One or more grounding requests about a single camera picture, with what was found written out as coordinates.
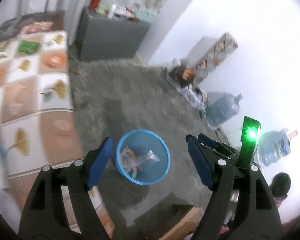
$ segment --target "trash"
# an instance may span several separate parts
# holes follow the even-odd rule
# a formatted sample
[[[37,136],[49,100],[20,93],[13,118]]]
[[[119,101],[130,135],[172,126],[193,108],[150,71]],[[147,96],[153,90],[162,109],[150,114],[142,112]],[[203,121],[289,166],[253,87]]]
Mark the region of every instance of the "trash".
[[[199,111],[205,111],[207,106],[207,92],[201,90],[200,92],[197,92],[196,90],[197,89],[190,84],[189,86],[181,89],[179,93],[192,105],[192,107]]]
[[[169,76],[178,82],[181,88],[184,88],[192,83],[195,77],[195,72],[188,69],[185,65],[175,67]]]
[[[129,19],[129,18],[134,18],[134,15],[124,5],[118,5],[113,3],[109,8],[108,18]]]
[[[107,4],[100,4],[96,12],[100,15],[108,15],[109,13],[109,5]]]
[[[124,171],[135,179],[138,171],[142,171],[144,163],[157,163],[160,160],[151,150],[145,155],[140,155],[129,147],[124,147],[121,151],[120,161]]]

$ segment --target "green led indicator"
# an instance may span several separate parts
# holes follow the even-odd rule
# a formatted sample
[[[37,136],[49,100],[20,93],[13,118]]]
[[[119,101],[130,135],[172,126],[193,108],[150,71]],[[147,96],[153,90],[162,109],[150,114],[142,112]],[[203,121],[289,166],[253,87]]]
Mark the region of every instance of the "green led indicator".
[[[257,134],[256,134],[254,131],[249,131],[249,136],[250,136],[250,138],[252,138],[252,139],[257,138]]]

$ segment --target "concrete floor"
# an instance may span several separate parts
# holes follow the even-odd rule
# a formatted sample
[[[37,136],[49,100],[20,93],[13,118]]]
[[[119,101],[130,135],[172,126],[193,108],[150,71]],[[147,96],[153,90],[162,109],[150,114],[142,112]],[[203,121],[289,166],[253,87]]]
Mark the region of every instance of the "concrete floor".
[[[69,53],[76,127],[84,152],[104,137],[115,143],[133,129],[149,129],[167,144],[171,168],[153,186],[121,176],[109,162],[98,188],[115,224],[114,239],[139,239],[154,232],[171,215],[172,204],[193,204],[203,213],[211,192],[187,151],[187,134],[204,133],[217,140],[191,105],[165,80],[161,68],[139,67],[133,60],[80,62]]]

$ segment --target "bedspread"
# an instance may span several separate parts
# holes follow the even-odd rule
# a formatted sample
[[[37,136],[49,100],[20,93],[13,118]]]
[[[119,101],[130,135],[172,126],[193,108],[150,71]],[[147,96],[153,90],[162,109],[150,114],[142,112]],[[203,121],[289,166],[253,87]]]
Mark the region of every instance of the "bedspread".
[[[21,208],[42,166],[63,167],[83,158],[74,127],[63,16],[37,13],[0,27],[0,144],[8,184]],[[24,44],[34,46],[31,55]],[[67,187],[62,193],[69,224],[78,231]],[[114,225],[98,189],[89,195],[112,236]]]

